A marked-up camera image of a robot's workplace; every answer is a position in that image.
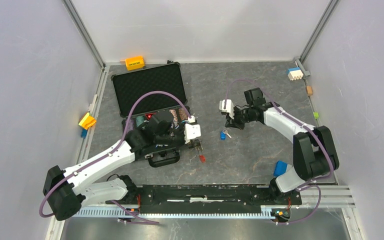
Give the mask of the brown wooden cube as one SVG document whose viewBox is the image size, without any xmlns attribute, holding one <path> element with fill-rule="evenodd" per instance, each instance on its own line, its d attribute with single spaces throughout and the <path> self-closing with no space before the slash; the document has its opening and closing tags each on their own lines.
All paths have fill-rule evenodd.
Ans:
<svg viewBox="0 0 384 240">
<path fill-rule="evenodd" d="M 310 97 L 314 94 L 313 88 L 311 86 L 306 86 L 306 93 Z"/>
</svg>

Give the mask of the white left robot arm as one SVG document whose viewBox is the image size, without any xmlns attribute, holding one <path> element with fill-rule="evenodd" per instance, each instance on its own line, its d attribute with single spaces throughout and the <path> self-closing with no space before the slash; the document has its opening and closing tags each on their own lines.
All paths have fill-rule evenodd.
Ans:
<svg viewBox="0 0 384 240">
<path fill-rule="evenodd" d="M 105 182 L 98 180 L 141 158 L 148 159 L 154 168 L 174 164 L 179 161 L 178 153 L 157 162 L 151 155 L 161 155 L 168 150 L 175 152 L 179 147 L 197 143 L 201 136 L 201 126 L 193 115 L 175 123 L 170 111 L 157 112 L 149 120 L 127 130 L 124 139 L 88 160 L 65 169 L 58 165 L 51 167 L 46 174 L 39 214 L 43 218 L 55 217 L 63 221 L 81 208 L 99 202 L 122 200 L 131 204 L 137 198 L 137 190 L 129 176 Z"/>
</svg>

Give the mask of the blue white toy block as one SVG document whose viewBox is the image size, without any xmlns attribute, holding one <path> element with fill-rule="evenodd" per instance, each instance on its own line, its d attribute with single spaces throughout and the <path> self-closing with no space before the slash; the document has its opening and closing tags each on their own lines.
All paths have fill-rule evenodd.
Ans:
<svg viewBox="0 0 384 240">
<path fill-rule="evenodd" d="M 287 70 L 287 76 L 290 81 L 296 81 L 303 79 L 304 73 L 299 67 L 293 67 Z"/>
</svg>

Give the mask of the blue green white brick stack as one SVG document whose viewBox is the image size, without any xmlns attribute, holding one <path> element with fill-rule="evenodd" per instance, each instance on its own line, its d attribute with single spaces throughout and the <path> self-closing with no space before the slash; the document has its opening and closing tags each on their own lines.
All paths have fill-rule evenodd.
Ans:
<svg viewBox="0 0 384 240">
<path fill-rule="evenodd" d="M 279 177 L 279 176 L 283 175 L 284 173 L 286 173 L 288 170 L 290 170 L 292 167 L 293 166 L 291 164 L 288 164 L 284 161 L 279 160 L 275 164 L 273 176 L 275 178 Z"/>
</svg>

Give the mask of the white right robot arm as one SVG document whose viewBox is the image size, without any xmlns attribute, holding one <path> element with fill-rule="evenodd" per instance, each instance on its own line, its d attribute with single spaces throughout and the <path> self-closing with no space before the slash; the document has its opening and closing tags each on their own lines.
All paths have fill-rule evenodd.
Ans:
<svg viewBox="0 0 384 240">
<path fill-rule="evenodd" d="M 282 204 L 293 190 L 302 189 L 308 182 L 329 178 L 340 166 L 331 130 L 322 125 L 307 124 L 290 115 L 274 101 L 267 101 L 260 88 L 244 92 L 246 106 L 233 104 L 225 98 L 219 102 L 226 116 L 225 127 L 244 129 L 250 122 L 270 127 L 292 143 L 292 166 L 276 176 L 269 184 L 269 199 Z"/>
</svg>

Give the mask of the metal keyring tool red handle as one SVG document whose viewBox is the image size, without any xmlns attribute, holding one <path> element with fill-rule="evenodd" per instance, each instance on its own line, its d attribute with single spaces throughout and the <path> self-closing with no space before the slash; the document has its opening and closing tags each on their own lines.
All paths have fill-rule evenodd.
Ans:
<svg viewBox="0 0 384 240">
<path fill-rule="evenodd" d="M 199 160 L 200 160 L 202 163 L 205 163 L 205 162 L 206 162 L 206 158 L 205 158 L 205 156 L 204 156 L 202 147 L 201 147 L 201 146 L 197 146 L 197 147 L 196 147 L 196 150 L 197 150 L 197 153 L 198 153 Z"/>
</svg>

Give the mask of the green small cube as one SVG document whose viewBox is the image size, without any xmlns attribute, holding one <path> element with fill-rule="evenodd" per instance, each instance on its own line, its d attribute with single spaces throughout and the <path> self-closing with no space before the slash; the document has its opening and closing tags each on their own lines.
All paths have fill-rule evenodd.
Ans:
<svg viewBox="0 0 384 240">
<path fill-rule="evenodd" d="M 318 112 L 313 112 L 313 116 L 317 120 L 319 118 L 319 113 Z"/>
</svg>

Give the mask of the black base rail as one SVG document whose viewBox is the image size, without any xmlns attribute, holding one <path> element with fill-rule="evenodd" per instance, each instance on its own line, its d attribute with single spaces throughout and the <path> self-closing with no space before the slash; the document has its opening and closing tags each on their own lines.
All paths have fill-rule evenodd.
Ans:
<svg viewBox="0 0 384 240">
<path fill-rule="evenodd" d="M 302 198 L 295 190 L 274 193 L 268 185 L 258 184 L 146 184 L 118 203 L 137 205 L 141 214 L 256 214 L 261 206 L 299 206 Z"/>
</svg>

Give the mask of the small blue block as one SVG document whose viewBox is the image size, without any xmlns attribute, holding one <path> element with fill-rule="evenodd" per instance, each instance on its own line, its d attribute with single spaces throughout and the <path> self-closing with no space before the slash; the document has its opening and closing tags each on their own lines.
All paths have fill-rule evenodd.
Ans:
<svg viewBox="0 0 384 240">
<path fill-rule="evenodd" d="M 88 130 L 87 129 L 82 129 L 80 137 L 85 139 L 87 137 L 87 134 L 88 134 Z"/>
</svg>

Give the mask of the yellow orange toy block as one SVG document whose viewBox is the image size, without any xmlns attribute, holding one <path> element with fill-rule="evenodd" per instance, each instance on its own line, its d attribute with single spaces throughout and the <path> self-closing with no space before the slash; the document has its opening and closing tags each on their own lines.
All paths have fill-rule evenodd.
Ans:
<svg viewBox="0 0 384 240">
<path fill-rule="evenodd" d="M 93 127 L 97 123 L 96 119 L 90 114 L 90 112 L 86 112 L 85 115 L 80 119 L 78 125 L 84 130 L 88 130 Z"/>
</svg>

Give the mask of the blue key tag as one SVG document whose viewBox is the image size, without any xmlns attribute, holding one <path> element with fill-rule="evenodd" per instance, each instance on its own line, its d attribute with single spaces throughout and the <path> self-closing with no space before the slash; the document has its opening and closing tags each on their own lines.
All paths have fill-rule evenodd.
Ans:
<svg viewBox="0 0 384 240">
<path fill-rule="evenodd" d="M 220 132 L 220 139 L 222 141 L 226 140 L 227 138 L 231 139 L 232 136 L 229 134 L 228 130 L 227 129 L 223 129 L 221 132 Z"/>
</svg>

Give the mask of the black poker chip case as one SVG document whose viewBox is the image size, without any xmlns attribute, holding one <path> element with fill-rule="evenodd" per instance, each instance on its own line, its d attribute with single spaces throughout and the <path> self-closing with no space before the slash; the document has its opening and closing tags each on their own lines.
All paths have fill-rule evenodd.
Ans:
<svg viewBox="0 0 384 240">
<path fill-rule="evenodd" d="M 154 168 L 175 164 L 179 149 L 192 145 L 167 145 L 170 129 L 184 128 L 191 111 L 187 104 L 181 65 L 178 62 L 115 74 L 111 77 L 124 142 L 136 160 Z"/>
</svg>

